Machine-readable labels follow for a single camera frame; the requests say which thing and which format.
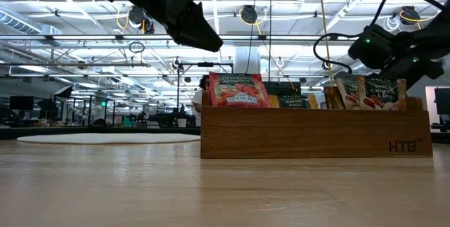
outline white circular rug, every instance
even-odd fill
[[[24,143],[67,143],[67,144],[108,144],[108,143],[182,143],[199,141],[200,136],[185,134],[63,134],[46,136],[24,136],[17,138]]]

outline black cable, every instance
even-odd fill
[[[378,10],[377,10],[377,12],[375,13],[375,17],[373,18],[373,20],[372,20],[372,22],[370,23],[369,26],[372,26],[372,25],[374,25],[374,24],[376,23],[376,21],[377,21],[377,19],[378,19],[378,16],[380,16],[381,10],[383,9],[383,6],[385,5],[386,1],[387,1],[387,0],[382,0],[382,1],[381,1],[380,6],[378,7]],[[426,1],[426,2],[428,2],[428,3],[430,3],[430,4],[432,4],[433,6],[436,6],[438,9],[440,9],[440,10],[442,10],[442,11],[446,10],[446,7],[445,7],[445,6],[441,5],[439,2],[437,2],[437,1],[435,1],[435,0],[423,0],[423,1]],[[354,37],[360,37],[361,35],[362,35],[362,33],[359,33],[359,34],[353,34],[353,35],[350,35],[350,34],[340,34],[340,33],[328,33],[328,34],[325,34],[325,35],[323,35],[323,36],[321,36],[321,37],[319,37],[319,38],[317,39],[317,41],[314,43],[314,46],[313,46],[313,49],[312,49],[312,50],[313,50],[314,55],[316,56],[316,58],[318,58],[318,59],[321,60],[322,62],[327,63],[327,64],[330,63],[330,64],[334,64],[334,65],[340,65],[340,66],[343,66],[343,67],[347,68],[348,73],[351,74],[351,73],[352,73],[352,68],[351,68],[350,66],[348,66],[348,65],[346,65],[346,64],[344,64],[344,63],[335,62],[335,61],[331,61],[331,60],[327,60],[327,59],[325,59],[325,58],[322,58],[321,56],[318,55],[318,53],[317,53],[317,51],[316,51],[316,47],[317,47],[317,44],[319,44],[319,42],[320,42],[322,39],[326,38],[326,37],[346,37],[346,38],[354,38]]]
[[[255,12],[254,14],[253,14],[253,17],[252,18],[254,18],[255,16],[256,16],[256,0],[253,0],[253,11]],[[253,26],[254,26],[255,24],[253,23],[252,24],[252,30],[250,31],[250,46],[248,47],[249,49],[248,49],[248,60],[247,60],[247,69],[245,69],[245,73],[247,74],[248,73],[248,68],[249,68],[249,66],[250,66],[250,54],[252,53],[252,39],[253,39]]]
[[[272,0],[269,0],[269,14],[270,14],[270,23],[269,23],[269,87],[270,87],[270,64],[271,64],[271,57],[272,57]]]
[[[132,53],[141,53],[143,51],[145,51],[146,46],[143,45],[141,42],[139,41],[133,41],[132,43],[130,43],[130,45],[128,46],[128,49],[132,52]]]
[[[375,22],[378,19],[378,16],[380,16],[381,9],[383,9],[383,6],[385,5],[386,1],[387,0],[382,0],[381,1],[380,6],[378,7],[377,13],[375,14],[375,17],[373,18],[373,20],[372,20],[372,22],[371,22],[371,24],[369,26],[372,26],[372,25],[375,24]],[[423,0],[423,1],[426,1],[426,2],[428,2],[430,4],[432,4],[433,6],[436,6],[437,8],[439,8],[442,11],[446,10],[445,6],[441,5],[439,2],[437,2],[435,0]]]
[[[313,46],[313,48],[312,48],[312,51],[314,52],[314,55],[316,56],[316,58],[319,59],[320,61],[322,61],[322,62],[324,62],[324,63],[327,63],[327,64],[330,63],[330,64],[334,64],[334,65],[340,65],[340,66],[343,66],[343,67],[347,68],[348,73],[351,74],[351,73],[352,73],[352,68],[351,68],[350,66],[348,66],[348,65],[346,65],[346,64],[344,64],[344,63],[341,63],[341,62],[331,61],[331,60],[322,58],[321,56],[318,55],[318,53],[317,53],[317,51],[316,51],[316,47],[317,47],[317,44],[319,44],[319,42],[320,42],[322,39],[326,38],[326,37],[346,37],[346,38],[354,38],[354,37],[359,37],[360,35],[361,35],[361,34],[353,34],[353,35],[349,35],[349,34],[340,34],[340,33],[327,33],[327,34],[325,34],[325,35],[319,37],[319,38],[316,40],[316,42],[314,43],[314,46]]]

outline htb logo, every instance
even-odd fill
[[[389,141],[389,152],[414,153],[417,150],[416,143],[421,141],[421,138],[412,141]]]

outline vanilla cinnamon apple tea packet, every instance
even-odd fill
[[[358,77],[352,74],[345,74],[341,77],[336,77],[335,80],[345,109],[359,110]]]
[[[406,80],[358,76],[362,110],[406,110]]]

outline yellow cable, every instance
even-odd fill
[[[122,26],[121,24],[120,24],[120,22],[119,22],[119,18],[116,18],[116,23],[117,23],[117,26],[119,26],[121,29],[126,29],[127,27],[128,27],[128,21],[129,21],[129,10],[128,10],[128,12],[127,12],[127,23],[125,24],[125,27],[124,26]]]
[[[256,24],[256,27],[258,28],[259,35],[261,35],[261,28],[259,28],[259,24]]]
[[[263,44],[264,44],[264,46],[266,47],[267,52],[269,53],[269,58],[272,59],[272,61],[274,62],[274,64],[275,64],[276,67],[278,68],[278,71],[281,72],[281,74],[283,75],[283,77],[285,77],[286,79],[288,79],[290,86],[291,86],[292,89],[295,91],[294,84],[291,82],[291,80],[289,79],[289,77],[286,76],[286,75],[284,74],[284,72],[282,71],[282,69],[276,64],[276,61],[275,61],[274,57],[271,55],[271,52],[270,52],[269,48],[267,47],[266,43],[263,42]]]
[[[425,22],[425,21],[431,20],[431,19],[433,19],[434,17],[437,16],[437,14],[436,14],[435,16],[431,16],[430,18],[426,18],[426,19],[423,19],[423,20],[413,20],[413,19],[409,19],[409,18],[404,17],[404,16],[402,15],[402,13],[404,13],[404,12],[405,12],[405,11],[401,11],[401,12],[400,12],[400,18],[405,19],[405,20],[408,20],[408,21],[410,21],[410,22]]]
[[[326,35],[326,22],[325,22],[325,6],[323,5],[323,0],[321,0],[321,7],[322,7],[322,21],[323,21],[323,33]],[[330,47],[328,45],[328,38],[325,38],[325,45],[326,45],[326,55],[328,57],[328,61],[331,61],[330,57]],[[330,85],[333,85],[333,71],[331,70],[331,63],[328,63],[329,69],[329,77],[330,77]]]

